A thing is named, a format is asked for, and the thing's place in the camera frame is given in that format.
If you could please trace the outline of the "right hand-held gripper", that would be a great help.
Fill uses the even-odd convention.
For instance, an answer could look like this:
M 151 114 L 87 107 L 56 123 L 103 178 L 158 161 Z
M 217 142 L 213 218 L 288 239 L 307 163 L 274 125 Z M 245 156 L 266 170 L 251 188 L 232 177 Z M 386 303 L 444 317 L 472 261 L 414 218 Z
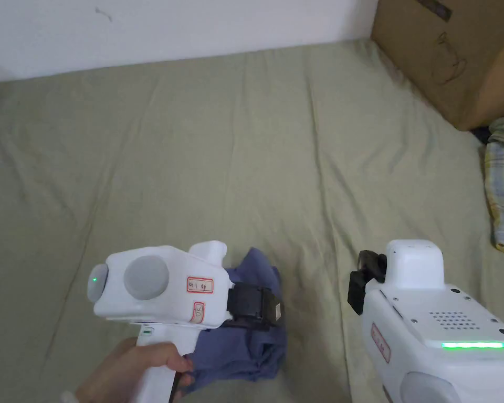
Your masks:
M 504 402 L 504 322 L 445 282 L 431 241 L 360 251 L 348 303 L 389 402 Z

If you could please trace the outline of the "person's left hand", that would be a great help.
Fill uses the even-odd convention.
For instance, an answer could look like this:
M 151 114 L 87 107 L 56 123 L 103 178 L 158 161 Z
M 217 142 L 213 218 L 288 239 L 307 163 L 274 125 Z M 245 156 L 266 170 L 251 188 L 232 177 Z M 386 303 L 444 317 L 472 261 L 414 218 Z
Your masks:
M 74 392 L 78 402 L 130 402 L 137 384 L 152 367 L 168 367 L 178 374 L 173 399 L 195 382 L 193 363 L 172 343 L 138 346 L 134 337 L 122 340 Z

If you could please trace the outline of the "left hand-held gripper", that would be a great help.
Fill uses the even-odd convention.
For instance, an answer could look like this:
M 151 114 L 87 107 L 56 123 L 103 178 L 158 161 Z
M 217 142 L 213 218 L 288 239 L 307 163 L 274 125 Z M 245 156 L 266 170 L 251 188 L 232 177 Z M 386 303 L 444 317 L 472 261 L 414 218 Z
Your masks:
M 96 316 L 138 324 L 137 345 L 174 344 L 193 362 L 193 388 L 272 379 L 284 359 L 279 272 L 256 248 L 225 269 L 226 253 L 216 240 L 114 253 L 92 269 L 87 296 Z

